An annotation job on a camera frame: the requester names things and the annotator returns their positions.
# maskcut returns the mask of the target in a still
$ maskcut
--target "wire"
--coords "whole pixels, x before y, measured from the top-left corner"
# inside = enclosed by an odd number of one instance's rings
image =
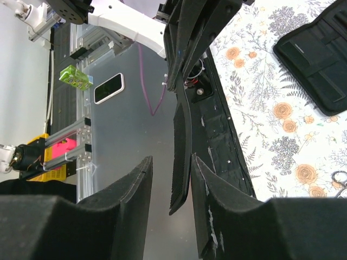
[[[47,38],[43,37],[41,34],[37,33],[37,32],[34,30],[34,27],[33,27],[31,24],[29,24],[29,23],[27,23],[26,21],[23,21],[23,20],[21,20],[21,21],[22,21],[23,23],[25,23],[26,25],[30,26],[31,29],[33,30],[34,34],[39,35],[39,37],[43,38],[44,40],[46,40],[47,42],[49,42],[51,45],[53,45],[53,46],[60,46],[60,45],[57,45],[57,44],[52,43],[49,39],[47,39]]]
[[[40,160],[40,159],[41,159],[41,155],[40,155],[39,157],[37,157],[37,159],[36,159],[32,164],[30,164],[30,165],[28,166],[27,171],[29,170],[29,168],[30,168],[33,164],[35,164],[35,163],[36,163],[38,160]]]
[[[46,121],[44,122],[44,132],[47,133],[48,121],[50,119],[52,104],[53,104],[53,90],[54,90],[54,51],[50,51],[50,93],[49,93],[49,101],[48,101],[48,109],[46,115]]]
[[[158,108],[160,107],[160,105],[162,104],[163,102],[163,98],[164,98],[164,95],[165,95],[165,91],[166,91],[166,83],[168,82],[168,80],[166,79],[166,82],[163,83],[164,87],[163,87],[163,91],[162,91],[162,96],[160,97],[160,100],[159,100],[159,103],[156,107],[156,109],[152,110],[152,106],[151,106],[151,102],[148,98],[148,94],[147,94],[147,90],[146,90],[146,86],[145,86],[145,81],[144,81],[144,72],[143,72],[143,56],[142,56],[142,47],[141,47],[141,44],[138,44],[138,48],[139,48],[139,62],[140,62],[140,79],[141,79],[141,86],[142,86],[142,91],[143,91],[143,95],[144,95],[144,98],[146,100],[146,103],[147,103],[147,106],[150,110],[150,113],[152,116],[154,116],[157,111],[158,111]]]
[[[193,77],[187,77],[187,79],[194,79],[196,77],[199,77],[201,75],[201,73],[205,70],[204,68],[204,62],[199,58],[199,61],[201,62],[201,70],[199,71],[198,74],[196,74],[195,76]]]

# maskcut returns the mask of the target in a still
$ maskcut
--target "scissor handle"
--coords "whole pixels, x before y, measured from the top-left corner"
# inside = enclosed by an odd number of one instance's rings
[[[347,199],[347,188],[344,188],[343,190],[339,191],[339,193],[336,195],[336,198]]]
[[[339,181],[339,180],[337,180],[337,179],[335,178],[335,175],[337,175],[337,174],[339,174],[339,173],[344,173],[344,174],[346,175],[346,178],[347,178],[347,172],[345,172],[345,171],[335,171],[335,172],[332,173],[331,179],[332,179],[333,181],[337,182],[337,183],[340,183],[343,187],[346,188],[346,187],[347,187],[347,181],[342,182],[342,181]]]

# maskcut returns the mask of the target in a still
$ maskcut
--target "electronic component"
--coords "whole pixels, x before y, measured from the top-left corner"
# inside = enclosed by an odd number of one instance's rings
[[[101,104],[124,90],[124,75],[117,74],[94,90],[95,104]]]

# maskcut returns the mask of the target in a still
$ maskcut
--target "floral pattern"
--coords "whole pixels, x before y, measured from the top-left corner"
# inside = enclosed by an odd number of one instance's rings
[[[333,0],[256,0],[211,45],[257,198],[333,197],[347,171],[347,112],[326,116],[273,54]]]

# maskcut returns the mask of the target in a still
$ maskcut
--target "bolt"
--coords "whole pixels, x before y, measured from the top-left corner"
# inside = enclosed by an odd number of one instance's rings
[[[203,88],[199,88],[199,89],[196,91],[196,93],[197,93],[198,95],[202,95],[202,94],[204,94],[204,89],[203,89]]]

